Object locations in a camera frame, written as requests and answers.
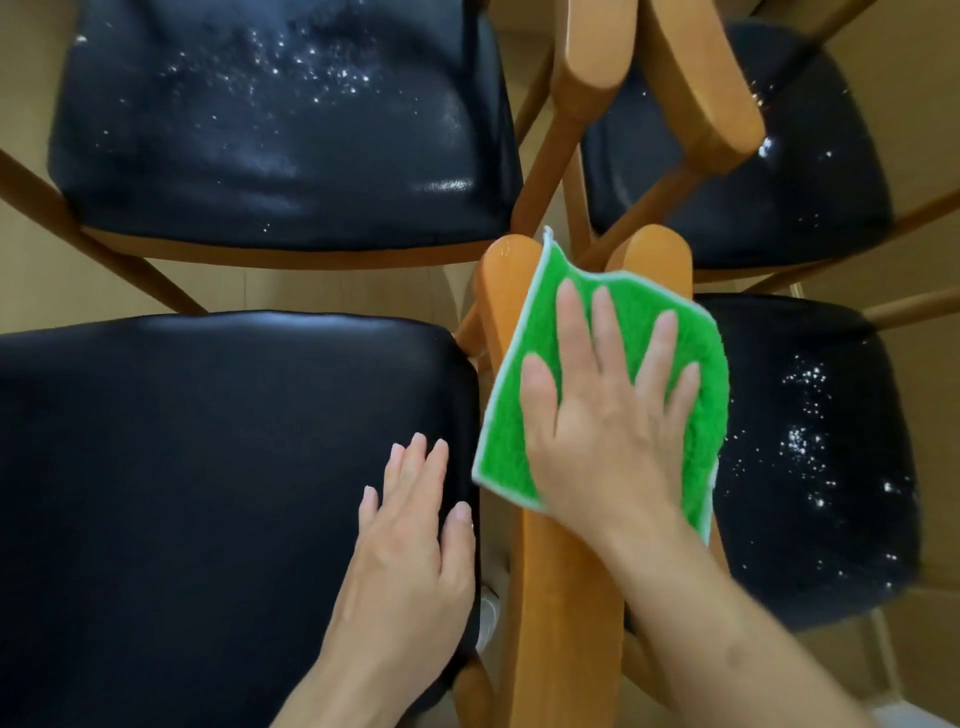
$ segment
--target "green cloth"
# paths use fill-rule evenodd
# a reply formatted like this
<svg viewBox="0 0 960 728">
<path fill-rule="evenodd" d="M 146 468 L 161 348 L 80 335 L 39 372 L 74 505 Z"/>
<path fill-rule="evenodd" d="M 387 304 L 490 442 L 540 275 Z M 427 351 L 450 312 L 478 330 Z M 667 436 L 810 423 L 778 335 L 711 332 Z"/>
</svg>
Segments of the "green cloth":
<svg viewBox="0 0 960 728">
<path fill-rule="evenodd" d="M 523 357 L 535 352 L 543 358 L 553 372 L 562 399 L 563 383 L 557 349 L 557 288 L 564 279 L 573 280 L 589 321 L 593 291 L 606 285 L 623 332 L 631 380 L 636 377 L 646 353 L 654 322 L 662 311 L 669 308 L 677 312 L 680 327 L 668 391 L 672 391 L 686 364 L 700 362 L 700 395 L 684 439 L 682 507 L 690 525 L 707 538 L 717 454 L 727 431 L 730 399 L 727 357 L 716 323 L 701 306 L 640 276 L 625 271 L 604 274 L 581 271 L 567 261 L 560 246 L 554 243 L 549 228 L 543 238 L 540 264 L 487 404 L 473 461 L 474 481 L 513 503 L 544 510 L 530 475 L 523 440 L 519 400 Z"/>
</svg>

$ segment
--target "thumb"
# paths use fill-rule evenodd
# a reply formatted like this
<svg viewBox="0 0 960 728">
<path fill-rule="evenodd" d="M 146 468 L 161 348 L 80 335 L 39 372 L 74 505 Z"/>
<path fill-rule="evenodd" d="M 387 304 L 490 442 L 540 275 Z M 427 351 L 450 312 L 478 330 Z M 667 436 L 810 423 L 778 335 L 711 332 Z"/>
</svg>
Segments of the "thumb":
<svg viewBox="0 0 960 728">
<path fill-rule="evenodd" d="M 473 514 L 461 500 L 447 514 L 440 537 L 440 580 L 454 592 L 473 591 L 473 560 L 476 552 Z"/>
<path fill-rule="evenodd" d="M 557 428 L 557 382 L 546 362 L 534 353 L 523 358 L 520 370 L 520 409 L 527 457 L 553 440 Z"/>
</svg>

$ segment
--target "left hand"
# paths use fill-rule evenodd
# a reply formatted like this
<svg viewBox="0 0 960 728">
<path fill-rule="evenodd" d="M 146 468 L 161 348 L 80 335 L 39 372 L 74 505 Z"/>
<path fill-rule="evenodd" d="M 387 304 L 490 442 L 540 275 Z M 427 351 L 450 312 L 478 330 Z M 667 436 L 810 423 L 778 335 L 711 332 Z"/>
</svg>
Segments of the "left hand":
<svg viewBox="0 0 960 728">
<path fill-rule="evenodd" d="M 473 604 L 476 539 L 465 502 L 438 541 L 449 450 L 394 445 L 383 505 L 368 486 L 360 535 L 317 663 L 273 728 L 393 728 L 453 655 Z"/>
</svg>

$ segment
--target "right hand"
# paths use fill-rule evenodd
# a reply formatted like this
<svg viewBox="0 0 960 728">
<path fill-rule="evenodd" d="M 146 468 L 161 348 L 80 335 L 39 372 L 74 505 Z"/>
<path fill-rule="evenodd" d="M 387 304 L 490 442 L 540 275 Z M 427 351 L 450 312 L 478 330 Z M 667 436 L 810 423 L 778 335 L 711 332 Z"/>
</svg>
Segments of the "right hand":
<svg viewBox="0 0 960 728">
<path fill-rule="evenodd" d="M 558 407 L 549 368 L 528 354 L 520 405 L 527 459 L 540 497 L 551 515 L 607 561 L 623 535 L 657 539 L 685 526 L 679 507 L 684 432 L 700 389 L 700 369 L 696 363 L 686 366 L 666 399 L 677 314 L 665 311 L 654 326 L 636 384 L 631 384 L 606 287 L 596 290 L 592 308 L 591 342 L 579 294 L 570 280 L 560 285 L 563 402 Z"/>
</svg>

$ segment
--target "chair seat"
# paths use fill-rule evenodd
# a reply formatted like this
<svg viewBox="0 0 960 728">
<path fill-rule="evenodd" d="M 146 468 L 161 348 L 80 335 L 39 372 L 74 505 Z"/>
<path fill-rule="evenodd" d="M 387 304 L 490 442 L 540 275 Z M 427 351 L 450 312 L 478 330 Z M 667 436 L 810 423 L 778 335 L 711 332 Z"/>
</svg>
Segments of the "chair seat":
<svg viewBox="0 0 960 728">
<path fill-rule="evenodd" d="M 909 436 L 879 337 L 856 311 L 699 298 L 730 361 L 713 505 L 731 574 L 786 626 L 863 612 L 917 573 Z"/>
<path fill-rule="evenodd" d="M 476 374 L 426 324 L 245 312 L 0 337 L 0 724 L 269 725 L 319 654 L 391 444 L 445 438 L 442 517 L 477 513 L 478 430 Z M 477 631 L 475 603 L 414 711 Z"/>
<path fill-rule="evenodd" d="M 836 64 L 793 31 L 756 20 L 732 24 L 728 38 L 767 137 L 757 154 L 707 179 L 667 218 L 689 243 L 694 266 L 792 265 L 874 246 L 891 227 L 889 193 Z M 637 69 L 581 149 L 599 232 L 684 158 Z"/>
<path fill-rule="evenodd" d="M 496 39 L 455 0 L 84 0 L 50 176 L 86 226 L 293 251 L 499 237 Z"/>
</svg>

